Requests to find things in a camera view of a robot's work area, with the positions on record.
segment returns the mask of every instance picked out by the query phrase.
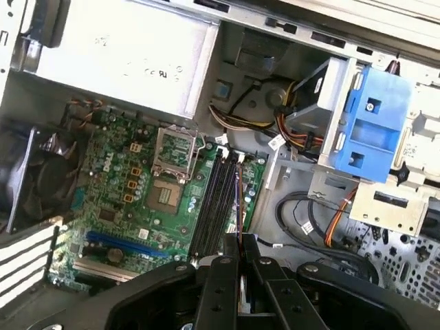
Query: ram slot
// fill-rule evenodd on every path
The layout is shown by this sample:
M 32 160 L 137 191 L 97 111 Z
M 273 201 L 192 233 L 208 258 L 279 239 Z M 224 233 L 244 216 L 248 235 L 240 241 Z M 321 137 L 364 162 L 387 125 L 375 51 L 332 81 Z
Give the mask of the ram slot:
M 192 241 L 190 249 L 188 251 L 189 256 L 197 256 L 197 251 L 203 244 L 203 238 L 206 235 L 206 230 L 208 227 L 208 213 L 210 210 L 210 205 L 213 202 L 213 197 L 215 193 L 215 186 L 218 184 L 222 167 L 221 155 L 217 155 L 214 164 L 212 165 L 211 175 L 208 180 L 208 185 L 206 186 L 205 197 L 201 203 L 199 217 L 197 219 L 197 224 L 192 236 Z
M 224 181 L 220 185 L 221 191 L 218 198 L 218 205 L 214 212 L 210 213 L 210 230 L 209 239 L 207 241 L 205 250 L 203 254 L 205 256 L 210 256 L 216 254 L 219 248 L 219 242 L 222 234 L 224 233 L 224 228 L 228 216 L 230 215 L 233 200 L 234 200 L 234 184 L 235 184 L 235 172 L 236 164 L 228 164 L 226 174 L 224 175 Z
M 235 170 L 235 160 L 221 159 L 220 155 L 216 157 L 189 250 L 191 257 L 202 258 L 217 253 L 232 207 Z

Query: black wire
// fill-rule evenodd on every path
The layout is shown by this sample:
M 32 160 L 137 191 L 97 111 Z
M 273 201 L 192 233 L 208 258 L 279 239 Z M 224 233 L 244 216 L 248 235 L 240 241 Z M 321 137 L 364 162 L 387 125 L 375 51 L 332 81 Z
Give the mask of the black wire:
M 294 220 L 295 220 L 296 224 L 297 224 L 300 228 L 302 228 L 303 225 L 301 225 L 300 222 L 298 221 L 298 219 L 296 218 L 295 211 L 296 211 L 296 209 L 298 208 L 298 206 L 300 205 L 300 203 L 301 203 L 302 201 L 304 201 L 304 199 L 299 200 L 298 203 L 296 203 L 296 205 L 295 205 L 295 207 L 294 207 L 294 210 L 292 211 L 292 213 L 293 213 L 293 215 L 294 215 Z M 309 235 L 307 235 L 307 238 L 308 238 L 308 239 L 309 239 L 314 245 L 317 245 L 317 244 L 315 243 L 315 241 L 314 241 Z
M 274 244 L 273 244 L 273 243 L 270 243 L 270 242 L 268 242 L 268 241 L 265 241 L 264 239 L 262 239 L 262 238 L 259 237 L 259 236 L 256 238 L 256 240 L 257 240 L 257 242 L 259 242 L 259 243 L 261 243 L 261 244 L 263 244 L 264 246 L 267 246 L 267 247 L 269 247 L 269 248 L 273 248 L 273 247 L 274 247 Z M 296 248 L 296 249 L 299 249 L 299 250 L 302 250 L 302 251 L 306 251 L 306 252 L 308 252 L 308 253 L 313 253 L 313 254 L 317 254 L 318 256 L 321 256 L 316 262 L 319 262 L 319 261 L 322 260 L 322 259 L 328 259 L 328 256 L 326 256 L 325 254 L 319 253 L 319 252 L 317 252 L 317 251 L 311 251 L 311 250 L 308 250 L 308 249 L 304 248 L 304 247 L 301 246 L 301 245 L 290 244 L 290 243 L 289 243 L 289 244 L 284 244 L 284 243 L 282 243 L 281 245 L 282 245 L 283 247 L 288 246 L 288 247 L 291 247 L 291 248 Z M 334 264 L 338 265 L 338 266 L 340 267 L 340 269 L 342 269 L 342 270 L 351 270 L 352 272 L 356 272 L 356 269 L 355 269 L 355 268 L 351 267 L 350 265 L 347 265 L 346 263 L 341 263 L 340 261 L 335 261 L 335 260 L 332 260 L 332 262 L 333 262 Z
M 297 244 L 302 245 L 305 249 L 323 253 L 331 258 L 339 261 L 348 261 L 357 266 L 361 277 L 368 279 L 375 284 L 379 283 L 379 275 L 374 265 L 362 256 L 346 250 L 336 250 L 328 247 L 317 247 L 297 237 L 286 225 L 283 220 L 283 207 L 288 201 L 295 201 L 307 197 L 306 192 L 293 192 L 288 194 L 276 204 L 275 219 L 281 230 L 293 239 Z

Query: motherboard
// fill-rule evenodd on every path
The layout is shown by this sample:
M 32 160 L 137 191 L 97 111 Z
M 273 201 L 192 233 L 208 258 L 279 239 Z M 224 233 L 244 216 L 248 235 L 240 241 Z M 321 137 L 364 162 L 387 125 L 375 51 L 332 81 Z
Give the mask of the motherboard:
M 225 204 L 224 216 L 216 212 L 216 229 L 197 224 L 211 226 L 209 215 L 203 215 L 212 214 L 207 190 L 225 193 L 214 172 L 218 175 L 217 168 L 226 163 L 236 166 L 238 159 L 243 230 L 249 228 L 265 157 L 226 150 L 198 132 L 145 124 L 111 111 L 94 113 L 92 123 L 71 220 L 60 229 L 49 269 L 52 283 L 83 291 L 110 287 L 171 261 L 193 259 L 197 254 L 189 254 L 190 246 L 206 240 L 207 230 L 235 232 L 233 200 Z M 205 251 L 217 252 L 221 239 L 207 240 L 203 244 L 211 250 Z

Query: wire bundle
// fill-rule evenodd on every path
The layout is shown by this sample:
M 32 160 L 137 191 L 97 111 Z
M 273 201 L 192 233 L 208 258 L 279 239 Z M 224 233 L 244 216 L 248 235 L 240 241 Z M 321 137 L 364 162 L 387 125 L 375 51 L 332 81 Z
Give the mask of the wire bundle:
M 333 219 L 331 220 L 328 230 L 327 230 L 327 235 L 325 237 L 325 245 L 329 246 L 331 248 L 331 242 L 332 242 L 332 236 L 333 233 L 336 229 L 336 226 L 339 223 L 339 220 L 341 220 L 342 218 L 342 213 L 345 211 L 345 209 L 347 208 L 348 204 L 350 203 L 350 201 L 354 198 L 354 196 L 356 195 L 356 191 L 358 190 L 358 188 L 354 188 L 349 195 L 347 196 L 346 199 L 344 199 L 344 201 L 342 202 L 340 208 L 338 209 L 338 211 L 336 211 L 335 215 L 333 216 Z
M 90 109 L 89 113 L 82 119 L 80 126 L 78 126 L 79 129 L 83 129 L 86 123 L 91 120 L 94 111 L 101 109 L 104 105 L 104 102 L 101 100 L 71 100 L 68 104 L 79 105 L 81 107 Z
M 292 94 L 292 89 L 294 88 L 295 84 L 296 82 L 293 81 L 287 88 L 286 95 L 283 99 L 284 107 L 293 107 L 296 104 L 296 93 Z M 306 147 L 307 134 L 290 132 L 285 126 L 285 119 L 286 117 L 283 113 L 277 113 L 275 116 L 276 125 L 280 131 L 280 134 L 283 136 L 284 140 L 303 150 Z M 324 140 L 321 137 L 313 137 L 311 149 L 321 146 L 323 141 Z
M 336 248 L 329 248 L 329 247 L 318 247 L 314 246 L 303 239 L 299 238 L 294 234 L 285 224 L 284 218 L 283 218 L 283 208 L 284 205 L 288 201 L 302 201 L 302 200 L 309 200 L 307 196 L 307 192 L 305 191 L 299 191 L 299 192 L 293 192 L 285 196 L 283 199 L 281 199 L 276 204 L 275 209 L 275 219 L 281 230 L 286 233 L 291 239 L 293 239 L 296 242 L 295 246 L 296 248 L 300 248 L 302 250 L 312 252 L 312 253 L 320 253 L 324 254 L 325 256 L 331 258 L 333 261 L 336 261 L 340 267 L 343 267 L 344 269 L 353 270 L 353 266 L 356 268 L 357 273 L 360 275 L 360 277 L 365 279 L 370 279 L 372 283 L 378 284 L 379 283 L 379 275 L 377 273 L 377 270 L 373 266 L 373 264 L 366 258 L 353 253 L 351 251 L 346 250 L 342 245 L 338 244 L 340 246 L 340 249 Z M 343 210 L 338 210 L 337 213 L 342 214 Z M 319 226 L 316 223 L 316 220 L 313 218 L 309 219 L 312 223 L 313 228 L 318 232 Z
M 268 136 L 276 136 L 276 132 L 270 130 L 274 122 L 254 122 L 237 115 L 230 115 L 218 110 L 213 104 L 209 105 L 209 110 L 214 119 L 225 129 L 231 131 L 260 131 Z

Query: expansion slot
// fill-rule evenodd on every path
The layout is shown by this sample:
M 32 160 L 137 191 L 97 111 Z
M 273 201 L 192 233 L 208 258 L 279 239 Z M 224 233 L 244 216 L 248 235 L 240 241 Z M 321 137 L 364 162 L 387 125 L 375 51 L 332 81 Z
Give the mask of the expansion slot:
M 105 265 L 104 263 L 97 263 L 87 258 L 76 259 L 74 261 L 73 269 L 86 274 L 110 278 L 117 282 L 127 282 L 139 275 L 135 272 L 129 272 L 128 270 Z
M 203 258 L 217 253 L 232 207 L 236 169 L 235 154 L 228 159 L 216 156 L 192 237 L 190 257 Z
M 119 239 L 112 237 L 101 232 L 90 231 L 87 233 L 87 240 L 91 242 L 99 242 L 104 245 L 108 245 L 114 248 L 119 248 L 122 251 L 130 251 L 139 254 L 146 254 L 147 256 L 167 257 L 168 253 L 156 251 L 151 247 L 127 241 L 125 239 Z

